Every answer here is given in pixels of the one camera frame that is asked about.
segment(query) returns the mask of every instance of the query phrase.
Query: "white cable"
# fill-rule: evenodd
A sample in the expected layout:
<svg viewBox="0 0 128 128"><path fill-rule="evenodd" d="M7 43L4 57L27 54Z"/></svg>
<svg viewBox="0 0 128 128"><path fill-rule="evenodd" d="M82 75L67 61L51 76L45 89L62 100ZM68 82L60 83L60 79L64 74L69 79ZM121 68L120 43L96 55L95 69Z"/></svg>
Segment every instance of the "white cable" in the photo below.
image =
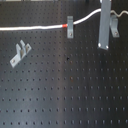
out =
<svg viewBox="0 0 128 128"><path fill-rule="evenodd" d="M0 28L0 31L34 30L34 29L54 29L54 28L62 28L62 25L31 26L31 27L2 27L2 28Z"/></svg>
<svg viewBox="0 0 128 128"><path fill-rule="evenodd" d="M111 11L111 14L114 13L118 18L121 17L123 14L127 14L128 15L128 11L122 11L120 14L117 14L114 10Z"/></svg>
<svg viewBox="0 0 128 128"><path fill-rule="evenodd" d="M73 24L74 24L74 25L79 24L79 23L81 23L81 22L83 22L83 21L89 19L91 16L93 16L94 14L96 14L96 13L98 13L98 12L101 12L101 8L96 9L95 11L91 12L88 16L86 16L86 17L84 17L84 18L82 18L82 19L73 22Z"/></svg>
<svg viewBox="0 0 128 128"><path fill-rule="evenodd" d="M77 20L73 22L74 25L79 24L81 22L84 22L85 20L89 19L91 16L94 14L101 12L101 8L96 9L95 11L91 12L89 15L86 17ZM128 11L122 11L119 15L112 10L111 13L114 13L117 17L121 17L123 14L128 15ZM0 27L0 31L15 31L15 30L34 30L34 29L55 29L55 28L62 28L63 25L53 25L53 26L30 26L30 27Z"/></svg>

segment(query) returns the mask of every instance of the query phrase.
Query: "red component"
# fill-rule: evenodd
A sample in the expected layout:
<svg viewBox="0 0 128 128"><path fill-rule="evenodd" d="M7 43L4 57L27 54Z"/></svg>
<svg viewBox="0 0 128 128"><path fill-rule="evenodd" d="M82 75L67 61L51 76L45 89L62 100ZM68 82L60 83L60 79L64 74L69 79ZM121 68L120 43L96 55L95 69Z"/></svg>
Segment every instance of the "red component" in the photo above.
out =
<svg viewBox="0 0 128 128"><path fill-rule="evenodd" d="M67 28L67 24L63 24L62 27L63 27L63 28Z"/></svg>

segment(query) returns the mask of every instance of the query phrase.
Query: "silver bracket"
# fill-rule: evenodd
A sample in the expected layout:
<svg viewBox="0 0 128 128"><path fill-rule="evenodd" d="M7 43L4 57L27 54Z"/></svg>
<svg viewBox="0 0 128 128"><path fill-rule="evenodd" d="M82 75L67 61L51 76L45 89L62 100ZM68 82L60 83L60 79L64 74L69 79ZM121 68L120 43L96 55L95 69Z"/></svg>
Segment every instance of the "silver bracket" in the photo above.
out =
<svg viewBox="0 0 128 128"><path fill-rule="evenodd" d="M32 49L31 46L29 44L25 45L25 43L21 40L20 41L21 47L19 46L19 44L16 44L16 52L17 54L10 60L10 63L12 65L12 67L14 68L28 53L29 51Z"/></svg>
<svg viewBox="0 0 128 128"><path fill-rule="evenodd" d="M102 0L98 48L105 50L109 48L110 10L111 0Z"/></svg>
<svg viewBox="0 0 128 128"><path fill-rule="evenodd" d="M112 15L110 18L110 29L114 38L120 37L117 27L118 19L115 15Z"/></svg>
<svg viewBox="0 0 128 128"><path fill-rule="evenodd" d="M68 16L67 17L67 23L68 23L68 28L67 28L67 37L69 39L73 39L73 16Z"/></svg>

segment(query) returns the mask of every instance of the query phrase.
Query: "black perforated table surface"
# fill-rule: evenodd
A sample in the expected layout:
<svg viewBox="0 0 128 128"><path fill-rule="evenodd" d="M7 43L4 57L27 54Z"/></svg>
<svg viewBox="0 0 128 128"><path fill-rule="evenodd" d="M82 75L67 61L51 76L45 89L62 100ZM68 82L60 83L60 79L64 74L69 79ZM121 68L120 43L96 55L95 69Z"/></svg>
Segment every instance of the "black perforated table surface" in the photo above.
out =
<svg viewBox="0 0 128 128"><path fill-rule="evenodd" d="M99 0L0 4L0 26L36 26L78 20L100 8ZM127 0L113 0L118 13ZM100 13L67 29L0 32L0 128L127 128L128 16L109 50L97 48ZM13 69L23 40L31 52Z"/></svg>

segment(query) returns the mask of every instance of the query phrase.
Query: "metal bracket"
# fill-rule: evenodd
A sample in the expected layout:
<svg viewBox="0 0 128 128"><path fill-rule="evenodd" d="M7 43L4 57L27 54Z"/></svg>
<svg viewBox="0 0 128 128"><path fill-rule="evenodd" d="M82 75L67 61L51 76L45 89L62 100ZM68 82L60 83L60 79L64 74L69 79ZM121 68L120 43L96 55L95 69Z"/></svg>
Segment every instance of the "metal bracket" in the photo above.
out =
<svg viewBox="0 0 128 128"><path fill-rule="evenodd" d="M98 47L108 50L111 0L102 0Z"/></svg>
<svg viewBox="0 0 128 128"><path fill-rule="evenodd" d="M114 38L120 37L117 27L118 27L118 19L116 15L112 15L110 18L110 29Z"/></svg>
<svg viewBox="0 0 128 128"><path fill-rule="evenodd" d="M20 41L21 47L19 46L19 44L16 44L16 52L17 54L10 60L10 63L12 65L12 67L14 68L28 53L29 51L32 49L31 46L29 44L27 44L25 46L25 43L21 40Z"/></svg>
<svg viewBox="0 0 128 128"><path fill-rule="evenodd" d="M67 23L68 23L68 28L67 28L67 37L69 39L73 39L73 16L68 16L67 17Z"/></svg>

